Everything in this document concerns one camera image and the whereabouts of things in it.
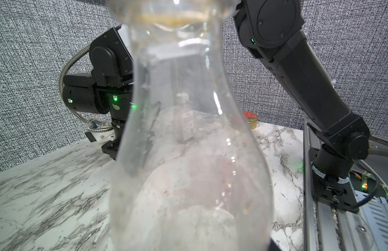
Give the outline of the clear bottle purple label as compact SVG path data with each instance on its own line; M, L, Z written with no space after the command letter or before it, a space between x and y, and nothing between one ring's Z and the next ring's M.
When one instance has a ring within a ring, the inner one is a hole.
M184 144L192 140L195 135L194 111L190 107L187 93L178 93L174 106L174 127L176 139Z

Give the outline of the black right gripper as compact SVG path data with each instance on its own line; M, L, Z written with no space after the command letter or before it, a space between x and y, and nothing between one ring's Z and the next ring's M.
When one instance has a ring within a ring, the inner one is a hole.
M119 150L119 144L120 144L120 142L118 140L108 141L102 145L102 147L101 147L102 152L104 154L109 155L109 157L112 158L113 160L116 160L117 153Z

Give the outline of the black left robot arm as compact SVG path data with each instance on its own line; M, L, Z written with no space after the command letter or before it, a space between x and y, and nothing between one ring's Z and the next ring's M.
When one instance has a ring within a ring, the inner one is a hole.
M239 1L234 21L241 44L261 60L301 109L322 145L310 148L314 201L358 213L348 176L369 153L370 130L342 101L302 31L299 1Z

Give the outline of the clear bottle red label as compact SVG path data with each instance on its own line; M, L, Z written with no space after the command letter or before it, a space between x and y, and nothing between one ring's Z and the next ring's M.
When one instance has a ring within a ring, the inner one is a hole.
M264 155L225 74L222 23L239 1L109 1L128 28L133 105L109 215L117 251L266 251Z

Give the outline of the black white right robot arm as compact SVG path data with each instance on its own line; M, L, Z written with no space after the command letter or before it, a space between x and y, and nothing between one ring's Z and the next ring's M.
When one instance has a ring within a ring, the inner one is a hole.
M86 125L86 137L102 141L102 151L115 159L133 106L133 59L127 27L110 28L81 49L62 68L59 92L67 108ZM93 69L69 74L88 54Z

